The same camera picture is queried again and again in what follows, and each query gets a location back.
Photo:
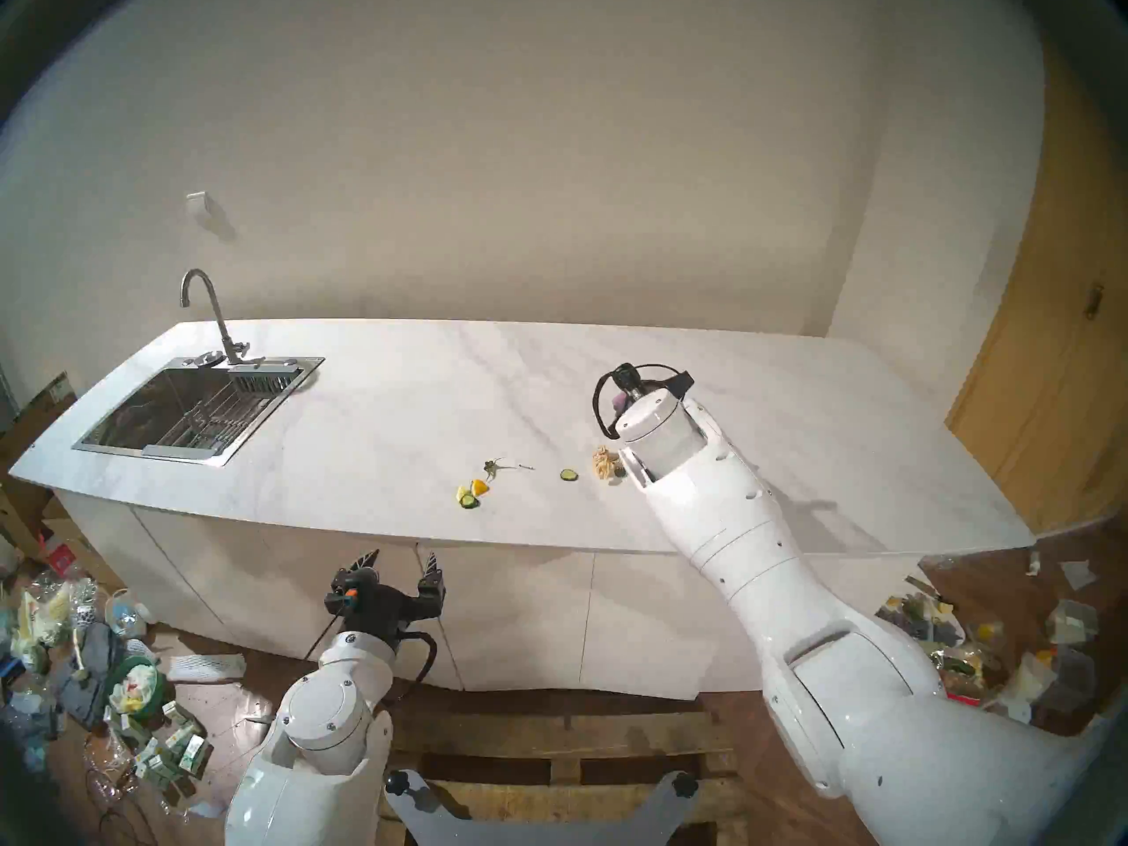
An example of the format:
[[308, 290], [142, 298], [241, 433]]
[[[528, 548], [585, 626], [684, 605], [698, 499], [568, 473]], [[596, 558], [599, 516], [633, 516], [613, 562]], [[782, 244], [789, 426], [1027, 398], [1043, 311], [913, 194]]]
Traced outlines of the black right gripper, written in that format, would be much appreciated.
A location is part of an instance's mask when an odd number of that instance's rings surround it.
[[[646, 378], [646, 371], [669, 372], [663, 379]], [[615, 369], [615, 385], [626, 395], [626, 403], [641, 400], [649, 393], [666, 390], [673, 394], [675, 399], [684, 399], [693, 387], [693, 377], [688, 371], [678, 371], [668, 364], [622, 364]]]

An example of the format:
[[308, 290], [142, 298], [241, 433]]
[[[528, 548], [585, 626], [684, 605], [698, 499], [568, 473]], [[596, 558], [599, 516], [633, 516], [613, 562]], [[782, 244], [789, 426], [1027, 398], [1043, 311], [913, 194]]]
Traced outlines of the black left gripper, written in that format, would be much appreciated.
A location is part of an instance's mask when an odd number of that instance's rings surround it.
[[435, 553], [429, 554], [417, 594], [413, 597], [381, 582], [374, 572], [379, 553], [374, 548], [353, 559], [346, 570], [338, 570], [331, 591], [324, 596], [327, 613], [342, 618], [345, 632], [378, 638], [393, 651], [399, 649], [403, 640], [418, 640], [430, 651], [437, 651], [431, 635], [408, 629], [411, 624], [437, 619], [442, 614], [443, 574]]

